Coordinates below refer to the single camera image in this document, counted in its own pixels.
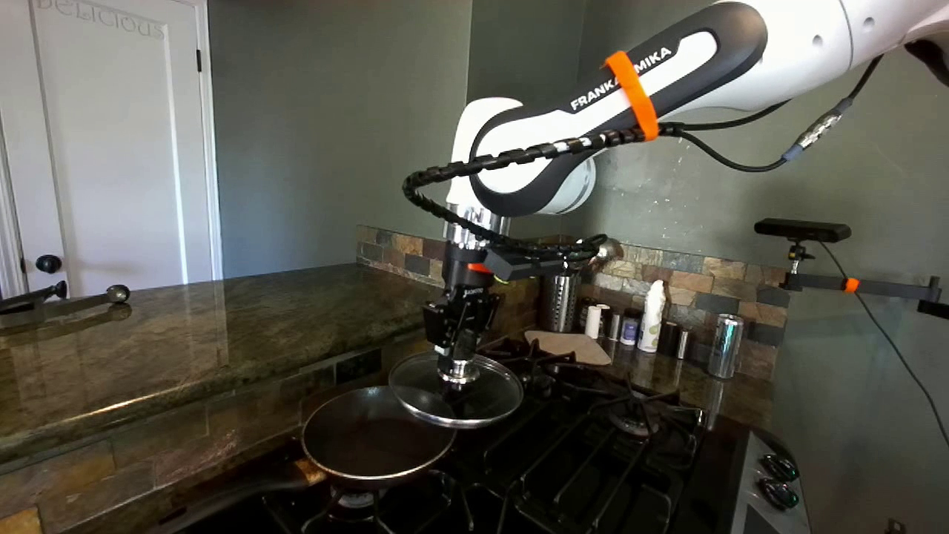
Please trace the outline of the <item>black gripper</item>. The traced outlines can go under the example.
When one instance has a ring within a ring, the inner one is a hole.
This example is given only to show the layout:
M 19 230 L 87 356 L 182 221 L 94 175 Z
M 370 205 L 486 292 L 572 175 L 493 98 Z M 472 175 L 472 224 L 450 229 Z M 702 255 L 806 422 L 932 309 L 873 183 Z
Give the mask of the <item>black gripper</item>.
M 498 297 L 486 284 L 450 288 L 425 306 L 425 334 L 438 356 L 468 359 L 496 312 Z

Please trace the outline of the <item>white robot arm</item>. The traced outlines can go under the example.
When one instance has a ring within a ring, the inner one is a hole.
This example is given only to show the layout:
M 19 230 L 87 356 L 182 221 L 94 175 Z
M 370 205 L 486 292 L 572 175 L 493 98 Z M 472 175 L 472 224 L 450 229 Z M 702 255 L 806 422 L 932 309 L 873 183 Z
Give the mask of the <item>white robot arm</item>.
M 507 238 L 501 221 L 575 211 L 599 152 L 689 138 L 692 110 L 738 126 L 898 48 L 943 74 L 946 31 L 949 0 L 713 0 L 615 51 L 603 74 L 561 103 L 468 100 L 450 160 L 404 181 L 412 205 L 449 221 L 446 297 L 425 312 L 432 349 L 474 353 L 493 313 L 486 251 L 554 255 L 550 242 Z

